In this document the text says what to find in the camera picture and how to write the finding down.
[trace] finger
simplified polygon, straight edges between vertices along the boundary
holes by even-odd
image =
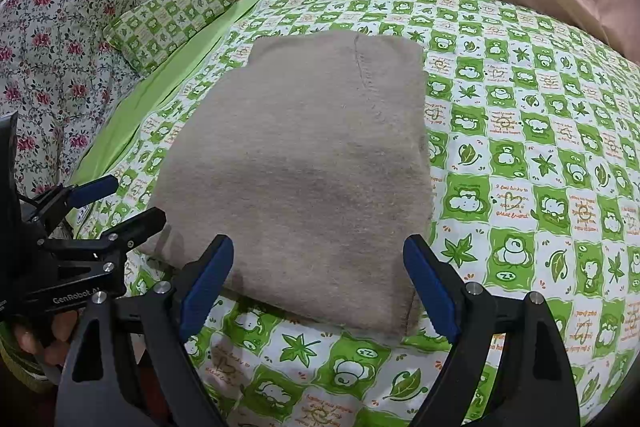
[[[42,344],[36,339],[35,335],[21,324],[14,326],[15,340],[23,351],[32,355],[37,355],[42,351]]]
[[[49,365],[63,365],[68,352],[69,344],[55,340],[45,348],[44,361]]]
[[[61,313],[53,317],[53,322],[51,324],[51,331],[53,332],[53,336],[56,337],[59,341],[67,341],[69,336],[71,335],[71,331],[76,327],[76,322],[78,321],[78,312],[75,310],[71,310],[68,312]]]

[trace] beige folded clothing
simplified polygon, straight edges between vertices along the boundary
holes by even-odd
[[[168,152],[142,248],[174,266],[217,233],[232,290],[347,327],[404,333],[402,244],[431,217],[422,47],[350,31],[258,39]]]

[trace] green and white bedding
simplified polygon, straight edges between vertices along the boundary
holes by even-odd
[[[586,422],[639,349],[640,74],[531,10],[495,0],[261,0],[143,119],[108,169],[119,190],[78,214],[78,235],[96,237],[146,207],[181,127],[255,39],[329,28],[424,46],[435,191],[424,236],[465,280],[496,295],[545,295]],[[130,254],[131,294],[166,275]],[[414,416],[449,349],[426,315],[419,326],[383,338],[220,296],[186,347],[231,426],[394,427]],[[494,338],[469,420],[484,409],[502,343]]]

